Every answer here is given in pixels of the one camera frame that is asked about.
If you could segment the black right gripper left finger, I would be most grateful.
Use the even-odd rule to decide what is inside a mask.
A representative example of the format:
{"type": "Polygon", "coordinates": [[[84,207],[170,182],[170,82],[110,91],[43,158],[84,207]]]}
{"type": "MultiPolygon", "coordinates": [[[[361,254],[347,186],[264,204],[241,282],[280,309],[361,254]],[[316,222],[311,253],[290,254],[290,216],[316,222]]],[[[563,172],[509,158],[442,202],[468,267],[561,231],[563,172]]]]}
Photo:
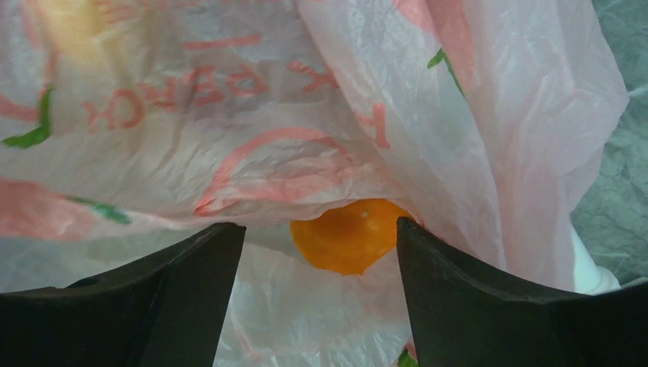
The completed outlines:
{"type": "Polygon", "coordinates": [[[211,366],[245,227],[217,223],[67,287],[1,295],[3,366],[211,366]]]}

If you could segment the pink plastic bag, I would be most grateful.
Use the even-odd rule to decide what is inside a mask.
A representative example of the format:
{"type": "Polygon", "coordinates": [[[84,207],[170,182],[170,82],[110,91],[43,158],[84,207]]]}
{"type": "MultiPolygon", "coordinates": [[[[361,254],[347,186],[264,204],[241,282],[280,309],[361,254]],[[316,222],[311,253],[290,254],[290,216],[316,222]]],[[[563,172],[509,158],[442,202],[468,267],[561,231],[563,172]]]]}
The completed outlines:
{"type": "Polygon", "coordinates": [[[576,293],[569,217],[627,102],[589,1],[3,1],[1,238],[84,279],[243,226],[211,366],[393,366],[397,243],[343,275],[290,222],[383,199],[576,293]]]}

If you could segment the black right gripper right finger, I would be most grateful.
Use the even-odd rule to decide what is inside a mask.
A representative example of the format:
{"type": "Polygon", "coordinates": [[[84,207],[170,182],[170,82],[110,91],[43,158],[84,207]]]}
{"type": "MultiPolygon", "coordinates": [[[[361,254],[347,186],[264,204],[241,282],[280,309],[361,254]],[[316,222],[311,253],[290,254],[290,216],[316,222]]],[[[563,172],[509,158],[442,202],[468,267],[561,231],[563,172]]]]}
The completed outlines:
{"type": "Polygon", "coordinates": [[[524,280],[397,221],[421,366],[645,366],[647,286],[584,295],[524,280]]]}

